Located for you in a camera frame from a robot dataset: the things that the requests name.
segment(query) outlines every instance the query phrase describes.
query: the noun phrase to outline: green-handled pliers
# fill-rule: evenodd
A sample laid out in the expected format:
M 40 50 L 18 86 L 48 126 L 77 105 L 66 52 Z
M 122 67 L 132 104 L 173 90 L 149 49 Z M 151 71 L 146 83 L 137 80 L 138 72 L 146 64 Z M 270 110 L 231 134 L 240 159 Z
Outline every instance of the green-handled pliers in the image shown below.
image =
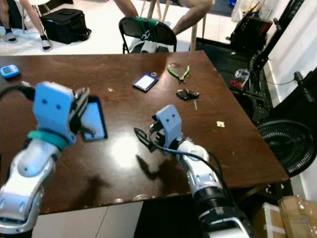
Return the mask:
M 179 83 L 179 84 L 180 84 L 180 83 L 184 83 L 184 84 L 185 84 L 185 78 L 186 78 L 186 76 L 189 74 L 190 66 L 189 66 L 189 65 L 187 66 L 187 70 L 186 70 L 186 72 L 183 74 L 183 76 L 179 76 L 177 73 L 175 73 L 175 72 L 171 69 L 170 66 L 167 67 L 167 71 L 168 71 L 171 75 L 173 75 L 174 77 L 176 77 L 176 78 L 178 79 L 178 83 Z

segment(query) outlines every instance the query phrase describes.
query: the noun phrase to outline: black case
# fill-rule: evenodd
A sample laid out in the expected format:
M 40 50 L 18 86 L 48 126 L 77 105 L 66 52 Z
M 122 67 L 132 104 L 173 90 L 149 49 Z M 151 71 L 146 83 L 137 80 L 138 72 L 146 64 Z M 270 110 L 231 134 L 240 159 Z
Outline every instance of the black case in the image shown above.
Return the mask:
M 85 41 L 91 30 L 86 27 L 85 14 L 81 10 L 63 8 L 41 17 L 48 38 L 70 44 Z

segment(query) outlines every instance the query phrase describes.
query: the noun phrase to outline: tile floor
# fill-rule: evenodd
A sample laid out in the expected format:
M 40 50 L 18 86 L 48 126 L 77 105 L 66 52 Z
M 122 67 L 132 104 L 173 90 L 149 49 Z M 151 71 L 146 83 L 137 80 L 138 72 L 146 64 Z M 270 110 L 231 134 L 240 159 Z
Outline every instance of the tile floor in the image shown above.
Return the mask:
M 143 1 L 132 0 L 138 12 L 141 12 Z M 120 54 L 122 52 L 122 38 L 118 29 L 118 22 L 123 14 L 115 3 L 110 0 L 74 0 L 74 4 L 64 4 L 58 8 L 76 8 L 84 11 L 87 27 L 92 30 L 89 40 L 65 45 L 53 42 L 50 52 L 40 49 L 40 36 L 30 26 L 25 34 L 21 30 L 14 30 L 19 42 L 9 44 L 0 41 L 0 56 L 21 55 L 76 55 L 76 54 Z M 187 9 L 171 5 L 166 22 L 173 27 Z M 229 17 L 207 15 L 205 38 L 229 43 L 225 37 L 233 31 L 236 23 Z M 198 25 L 198 37 L 202 36 L 202 21 Z M 177 36 L 177 51 L 188 51 L 191 39 L 191 29 Z M 87 209 L 74 212 L 58 213 L 40 216 L 34 229 L 34 238 L 132 238 L 141 211 L 142 202 L 121 204 L 110 207 Z

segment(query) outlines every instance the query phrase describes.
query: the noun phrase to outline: black fan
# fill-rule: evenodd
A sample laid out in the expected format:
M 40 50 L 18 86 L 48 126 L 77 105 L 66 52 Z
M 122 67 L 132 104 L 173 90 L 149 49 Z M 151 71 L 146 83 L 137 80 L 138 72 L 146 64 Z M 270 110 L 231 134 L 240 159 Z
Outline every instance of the black fan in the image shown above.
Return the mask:
M 317 139 L 307 126 L 292 120 L 272 120 L 260 124 L 258 130 L 290 177 L 314 161 Z

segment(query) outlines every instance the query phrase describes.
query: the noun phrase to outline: black chair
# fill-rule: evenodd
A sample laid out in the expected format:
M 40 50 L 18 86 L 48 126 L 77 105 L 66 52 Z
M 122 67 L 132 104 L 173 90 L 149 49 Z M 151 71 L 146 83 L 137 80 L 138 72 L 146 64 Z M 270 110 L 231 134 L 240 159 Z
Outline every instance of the black chair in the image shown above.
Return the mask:
M 153 41 L 165 45 L 174 46 L 176 51 L 177 40 L 174 32 L 169 26 L 153 19 L 146 19 L 142 17 L 124 17 L 119 22 L 119 30 L 123 38 L 123 53 L 129 51 L 129 47 L 125 41 L 124 36 L 131 36 L 141 40 Z M 138 45 L 132 53 L 139 53 L 143 44 Z M 166 47 L 159 47 L 157 52 L 168 52 Z

